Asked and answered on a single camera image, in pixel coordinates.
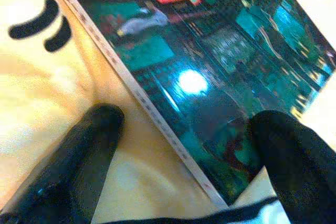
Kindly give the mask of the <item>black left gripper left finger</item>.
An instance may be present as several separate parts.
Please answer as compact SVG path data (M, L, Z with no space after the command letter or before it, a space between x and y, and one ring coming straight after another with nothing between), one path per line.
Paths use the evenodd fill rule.
M92 106L0 210L0 224L91 224L123 125L118 106Z

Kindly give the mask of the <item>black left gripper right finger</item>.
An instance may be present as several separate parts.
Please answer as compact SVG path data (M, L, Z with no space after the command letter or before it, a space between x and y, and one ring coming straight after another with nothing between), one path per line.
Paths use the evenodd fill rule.
M248 132L290 222L336 224L336 152L278 111L253 116Z

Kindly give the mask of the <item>yellow orange cartoon blanket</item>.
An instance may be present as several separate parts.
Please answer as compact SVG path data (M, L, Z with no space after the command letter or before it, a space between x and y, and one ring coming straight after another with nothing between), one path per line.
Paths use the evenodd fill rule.
M29 49L29 55L35 58L35 63L20 60L13 53L8 56L0 56L0 86L5 86L3 94L13 97L15 90L22 89L23 95L28 96L31 91L39 91L49 99L60 97L63 101L70 101L74 105L79 105L84 108L86 113L94 105L86 98L76 99L74 95L78 92L93 94L93 80L88 67L82 63L62 63L59 58L55 57L55 54L61 50L69 49L69 42L75 37L75 33L70 27L70 21L63 17L58 30L53 35L45 37L43 31L60 15L60 8L55 0L40 0L39 3L41 9L37 15L24 22L11 22L8 26L7 34L13 42L13 47L20 52ZM249 120L246 126L246 135L252 142L263 167L255 143L248 132ZM251 223L259 218L261 212L273 203L281 204L278 196L250 206L223 210L206 217L123 220L109 224Z

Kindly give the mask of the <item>dark green red book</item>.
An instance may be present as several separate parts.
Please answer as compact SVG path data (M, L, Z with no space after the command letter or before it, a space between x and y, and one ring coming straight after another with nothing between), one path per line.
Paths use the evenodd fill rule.
M246 126L299 119L336 50L296 0L66 0L209 197L233 205L261 170Z

